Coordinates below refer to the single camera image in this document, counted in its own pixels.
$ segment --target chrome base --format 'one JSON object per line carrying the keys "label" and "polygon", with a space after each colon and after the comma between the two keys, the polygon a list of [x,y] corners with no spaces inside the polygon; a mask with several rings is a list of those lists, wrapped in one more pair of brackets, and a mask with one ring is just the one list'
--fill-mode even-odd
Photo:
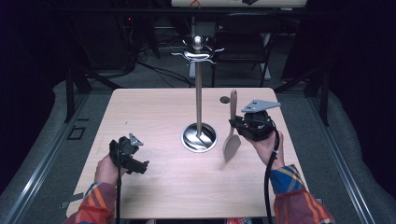
{"label": "chrome base", "polygon": [[201,136],[197,136],[197,124],[189,125],[181,135],[181,143],[191,152],[207,152],[218,142],[216,131],[208,124],[202,124]]}

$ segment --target gray carpet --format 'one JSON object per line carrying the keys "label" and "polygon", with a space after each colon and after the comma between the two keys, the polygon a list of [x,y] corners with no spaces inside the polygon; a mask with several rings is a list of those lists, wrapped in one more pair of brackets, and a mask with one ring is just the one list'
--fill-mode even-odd
{"label": "gray carpet", "polygon": [[[289,36],[280,36],[276,40],[270,62],[272,80],[265,82],[264,87],[275,88],[281,85],[280,76],[290,43],[291,38]],[[161,53],[161,59],[153,57],[151,53],[142,55],[142,58],[146,58],[145,63],[147,64],[188,77],[188,67],[185,66],[187,61],[170,56],[169,49],[162,49]],[[210,85],[209,65],[203,67],[203,77],[204,86]],[[189,87],[186,83],[164,75],[160,76],[141,65],[137,65],[131,74],[111,80],[126,88]],[[22,168],[1,195],[0,210],[2,213],[0,222],[4,223],[7,220],[9,212],[19,199],[30,177],[34,174],[35,168],[53,146],[54,139],[63,130],[66,131],[61,134],[63,139],[59,144],[61,150],[50,165],[50,171],[46,174],[46,178],[39,186],[33,200],[28,204],[28,209],[21,214],[20,221],[21,223],[61,223],[65,219],[65,209],[60,209],[59,205],[61,202],[67,201],[73,194],[111,95],[111,90],[102,83],[92,79],[90,82],[93,87],[92,93],[87,96],[77,93],[77,99],[79,97],[80,101],[85,102],[85,104],[77,112],[70,126],[67,127],[63,123],[66,110],[64,83],[54,88],[57,99],[48,123]],[[256,87],[260,83],[260,75],[258,71],[251,72],[250,65],[245,68],[224,65],[219,66],[217,83],[219,87]],[[316,117],[318,112],[310,104],[312,101],[315,102],[315,99],[304,97],[301,92],[303,86],[304,84],[297,85],[291,91],[278,94],[277,98],[282,104],[281,110],[304,169],[307,184],[311,192],[324,201],[336,218],[337,223],[365,223],[361,221],[339,170],[337,170],[332,159],[332,148],[328,143],[328,137],[322,131],[320,121]],[[394,223],[394,220],[396,220],[396,202],[375,183],[369,170],[361,161],[359,142],[353,127],[339,101],[332,94],[329,102],[329,122],[329,129],[332,131],[376,223]],[[72,132],[73,127],[85,130],[80,140],[67,140],[67,136]],[[78,136],[76,130],[71,137],[75,136]]]}

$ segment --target wooden table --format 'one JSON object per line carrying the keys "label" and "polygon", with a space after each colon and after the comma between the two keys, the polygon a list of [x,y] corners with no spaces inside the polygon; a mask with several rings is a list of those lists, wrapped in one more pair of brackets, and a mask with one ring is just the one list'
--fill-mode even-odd
{"label": "wooden table", "polygon": [[[144,143],[134,159],[149,161],[147,171],[122,178],[121,218],[265,217],[265,165],[242,136],[242,145],[228,163],[222,147],[230,131],[230,105],[221,96],[230,88],[203,89],[203,122],[217,132],[218,142],[205,153],[188,151],[181,143],[183,130],[196,122],[195,89],[119,89],[113,92],[94,139],[75,193],[91,185],[97,162],[109,151],[112,139],[132,132]],[[276,102],[272,89],[237,88],[237,116],[253,99]],[[284,134],[286,164],[301,171],[280,108],[267,110]],[[271,206],[274,194],[270,185]],[[67,215],[81,201],[73,202]]]}

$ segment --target human hand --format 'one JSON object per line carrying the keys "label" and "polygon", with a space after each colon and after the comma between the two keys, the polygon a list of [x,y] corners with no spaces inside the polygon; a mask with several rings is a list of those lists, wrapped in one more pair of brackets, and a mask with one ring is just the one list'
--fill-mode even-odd
{"label": "human hand", "polygon": [[[279,132],[279,147],[278,147],[278,152],[277,152],[277,159],[274,160],[274,163],[271,167],[271,170],[275,170],[278,168],[281,168],[285,166],[285,160],[283,156],[283,133]],[[257,154],[259,155],[260,159],[262,162],[264,162],[265,165],[268,165],[268,161],[270,160],[271,154],[274,151],[274,145],[275,145],[275,140],[276,140],[276,134],[275,132],[272,132],[271,135],[261,141],[253,141],[250,139],[245,138],[251,145],[254,146],[254,148],[257,151]]]}
{"label": "human hand", "polygon": [[[127,172],[126,169],[121,168],[120,174],[123,176]],[[113,163],[110,156],[107,154],[101,161],[98,162],[95,172],[95,182],[103,182],[117,186],[117,179],[119,177],[118,167]]]}

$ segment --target metal stand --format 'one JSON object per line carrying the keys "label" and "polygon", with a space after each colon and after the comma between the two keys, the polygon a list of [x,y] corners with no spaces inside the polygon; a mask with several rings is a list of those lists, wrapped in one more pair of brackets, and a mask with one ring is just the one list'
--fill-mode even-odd
{"label": "metal stand", "polygon": [[195,94],[196,94],[196,114],[197,122],[189,125],[181,135],[183,146],[192,152],[206,152],[212,149],[218,141],[216,131],[208,124],[202,123],[202,62],[211,62],[213,54],[220,50],[213,51],[205,46],[202,37],[196,36],[192,40],[192,49],[187,48],[183,53],[173,53],[181,55],[195,66]]}

